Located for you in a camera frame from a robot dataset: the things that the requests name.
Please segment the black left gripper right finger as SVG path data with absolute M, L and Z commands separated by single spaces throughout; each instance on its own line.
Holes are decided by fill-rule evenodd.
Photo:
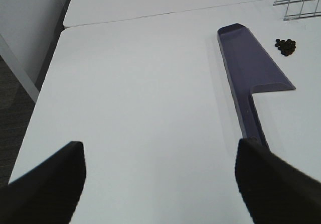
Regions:
M 254 139 L 239 141 L 235 178 L 254 223 L 320 223 L 320 182 Z

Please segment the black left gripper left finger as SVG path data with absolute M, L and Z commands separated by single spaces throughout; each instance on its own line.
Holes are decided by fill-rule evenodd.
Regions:
M 1 188 L 1 223 L 69 223 L 85 179 L 83 143 L 69 142 Z

